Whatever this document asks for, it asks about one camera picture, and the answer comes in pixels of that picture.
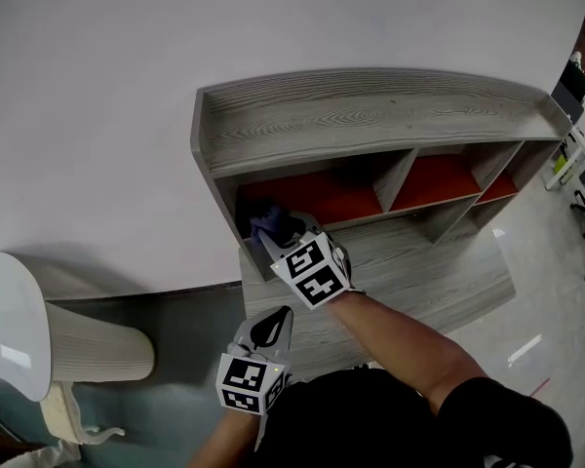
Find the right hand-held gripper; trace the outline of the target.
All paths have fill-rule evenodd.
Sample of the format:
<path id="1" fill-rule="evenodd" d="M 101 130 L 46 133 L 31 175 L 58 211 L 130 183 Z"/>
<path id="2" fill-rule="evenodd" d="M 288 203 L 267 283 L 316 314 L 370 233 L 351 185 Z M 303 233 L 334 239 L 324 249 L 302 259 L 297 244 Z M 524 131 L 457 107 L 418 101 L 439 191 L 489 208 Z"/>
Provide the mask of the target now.
<path id="1" fill-rule="evenodd" d="M 290 212 L 295 231 L 306 234 L 299 245 L 292 236 L 260 228 L 258 237 L 272 260 L 273 272 L 309 308 L 316 309 L 343 293 L 364 293 L 352 283 L 348 253 L 322 231 L 312 214 Z"/>

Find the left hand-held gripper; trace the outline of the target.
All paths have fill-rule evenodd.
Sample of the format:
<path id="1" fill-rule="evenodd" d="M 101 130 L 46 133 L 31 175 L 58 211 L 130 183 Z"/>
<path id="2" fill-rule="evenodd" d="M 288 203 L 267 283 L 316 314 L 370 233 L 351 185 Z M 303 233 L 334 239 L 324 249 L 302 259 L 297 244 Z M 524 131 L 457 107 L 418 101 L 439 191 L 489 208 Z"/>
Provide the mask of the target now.
<path id="1" fill-rule="evenodd" d="M 274 307 L 241 324 L 220 356 L 215 388 L 220 404 L 265 415 L 284 391 L 290 373 L 293 310 Z"/>

